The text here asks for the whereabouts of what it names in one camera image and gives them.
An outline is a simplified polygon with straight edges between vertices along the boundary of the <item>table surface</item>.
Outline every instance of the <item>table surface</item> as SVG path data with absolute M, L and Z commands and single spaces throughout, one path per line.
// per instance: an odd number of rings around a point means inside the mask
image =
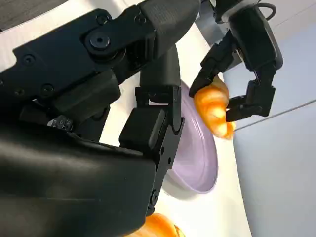
M 69 0 L 50 12 L 0 33 L 0 72 L 16 62 L 12 50 L 93 9 L 108 10 L 113 18 L 139 0 Z M 177 43 L 181 79 L 191 86 L 209 46 L 194 24 Z M 134 88 L 139 75 L 121 85 L 122 97 L 111 105 L 101 142 L 118 145 L 128 111 L 135 106 Z M 156 211 L 167 215 L 187 237 L 249 237 L 232 141 L 215 138 L 218 178 L 213 190 L 198 195 L 185 191 L 168 177 L 163 183 Z

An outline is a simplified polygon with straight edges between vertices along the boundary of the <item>black cable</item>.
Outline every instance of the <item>black cable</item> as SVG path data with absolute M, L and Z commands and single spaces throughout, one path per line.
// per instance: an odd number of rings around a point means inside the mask
M 271 20 L 276 15 L 277 7 L 271 3 L 261 2 L 257 4 L 257 7 L 266 7 L 272 10 L 272 13 L 270 14 L 270 16 L 267 17 L 267 21 Z

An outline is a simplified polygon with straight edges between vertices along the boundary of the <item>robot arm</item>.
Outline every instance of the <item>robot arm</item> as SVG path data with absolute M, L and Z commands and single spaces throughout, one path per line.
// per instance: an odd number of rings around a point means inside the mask
M 226 11 L 217 3 L 216 18 L 227 17 L 231 29 L 212 47 L 190 90 L 194 96 L 212 83 L 238 49 L 257 79 L 245 97 L 230 100 L 228 120 L 253 111 L 266 116 L 281 67 L 266 19 L 257 6 L 235 6 L 243 2 L 223 1 Z M 184 126 L 175 43 L 199 4 L 147 0 L 114 20 L 98 9 L 13 51 L 17 63 L 0 73 L 2 235 L 111 237 L 144 224 Z M 137 107 L 120 147 L 98 143 L 119 85 L 140 70 Z
M 216 2 L 215 19 L 229 23 L 229 31 L 219 44 L 215 44 L 201 63 L 202 69 L 195 79 L 190 96 L 210 85 L 215 75 L 224 72 L 233 61 L 232 53 L 238 52 L 246 68 L 255 73 L 246 95 L 229 100 L 226 121 L 236 121 L 252 115 L 267 117 L 272 105 L 275 88 L 273 77 L 283 65 L 283 58 L 260 7 L 275 7 L 255 0 L 221 0 Z

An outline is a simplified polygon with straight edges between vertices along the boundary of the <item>screw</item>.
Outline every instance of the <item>screw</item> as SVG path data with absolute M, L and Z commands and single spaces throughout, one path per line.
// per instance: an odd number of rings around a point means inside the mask
M 153 190 L 152 196 L 150 198 L 150 204 L 155 206 L 158 201 L 158 192 L 156 189 Z
M 33 55 L 26 55 L 24 58 L 23 58 L 23 64 L 25 66 L 31 66 L 35 63 L 35 57 Z
M 41 94 L 44 97 L 51 96 L 54 93 L 54 88 L 50 84 L 45 84 L 41 87 Z
M 104 32 L 95 32 L 90 37 L 90 44 L 96 50 L 104 50 L 110 45 L 110 38 Z
M 108 17 L 106 16 L 106 15 L 99 15 L 99 16 L 97 16 L 97 23 L 99 24 L 99 25 L 104 25 L 105 23 L 107 23 L 108 22 Z
M 146 23 L 146 17 L 142 14 L 135 17 L 135 22 L 139 25 L 143 25 Z
M 21 89 L 21 88 L 18 88 L 18 89 L 16 89 L 16 90 L 14 91 L 14 94 L 15 94 L 16 96 L 22 96 L 22 95 L 24 95 L 24 93 L 25 93 L 25 91 L 24 91 L 23 89 Z

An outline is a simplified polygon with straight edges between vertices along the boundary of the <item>purple plate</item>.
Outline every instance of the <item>purple plate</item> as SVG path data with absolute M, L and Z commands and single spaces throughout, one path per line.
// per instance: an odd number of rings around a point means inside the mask
M 172 170 L 168 175 L 183 188 L 207 193 L 217 178 L 217 153 L 213 135 L 195 110 L 188 87 L 181 82 L 185 124 Z

